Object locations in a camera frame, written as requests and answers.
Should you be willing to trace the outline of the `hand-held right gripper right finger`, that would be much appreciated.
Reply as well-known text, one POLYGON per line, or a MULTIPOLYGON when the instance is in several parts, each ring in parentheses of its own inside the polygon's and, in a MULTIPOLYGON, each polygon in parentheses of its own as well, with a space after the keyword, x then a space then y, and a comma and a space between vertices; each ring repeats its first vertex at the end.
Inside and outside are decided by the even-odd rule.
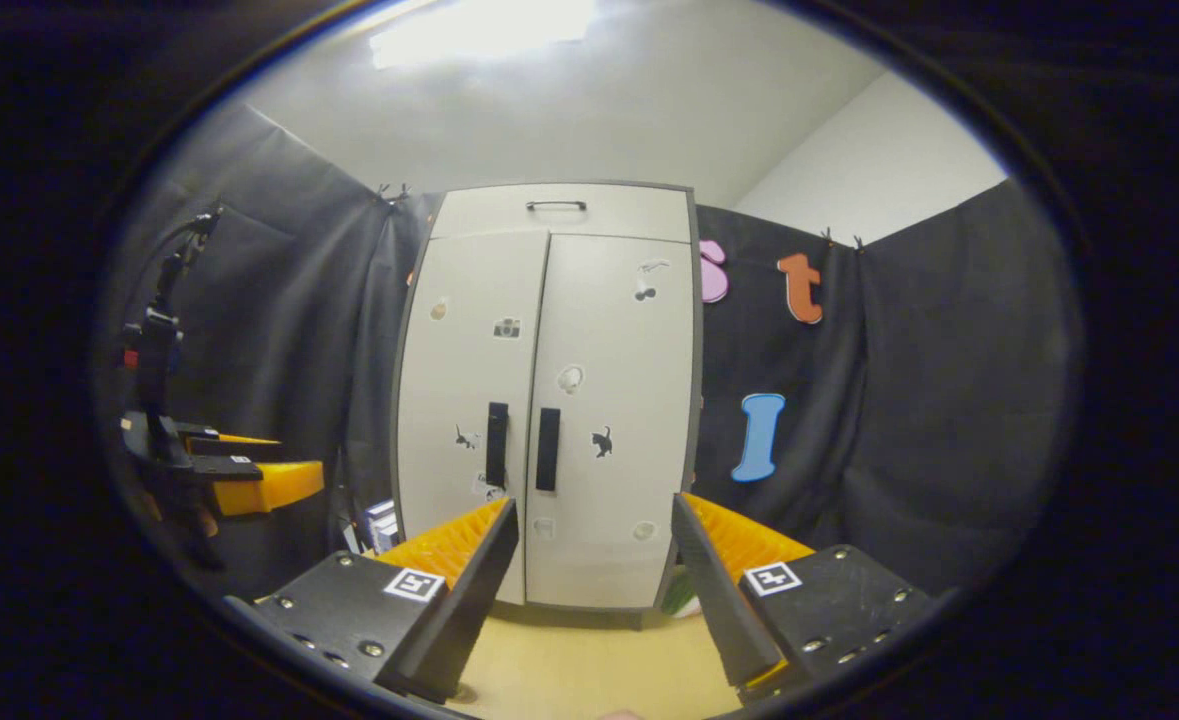
POLYGON ((851 544, 814 550, 737 511, 677 493, 672 536, 740 702, 823 696, 855 683, 944 612, 851 544))

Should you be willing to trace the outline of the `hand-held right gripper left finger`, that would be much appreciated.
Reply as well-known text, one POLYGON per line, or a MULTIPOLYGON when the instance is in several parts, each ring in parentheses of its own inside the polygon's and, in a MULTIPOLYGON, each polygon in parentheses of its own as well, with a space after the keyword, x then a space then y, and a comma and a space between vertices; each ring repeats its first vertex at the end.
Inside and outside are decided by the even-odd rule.
POLYGON ((320 682, 371 705, 442 705, 519 544, 498 498, 375 557, 334 551, 257 600, 224 597, 242 629, 320 682))

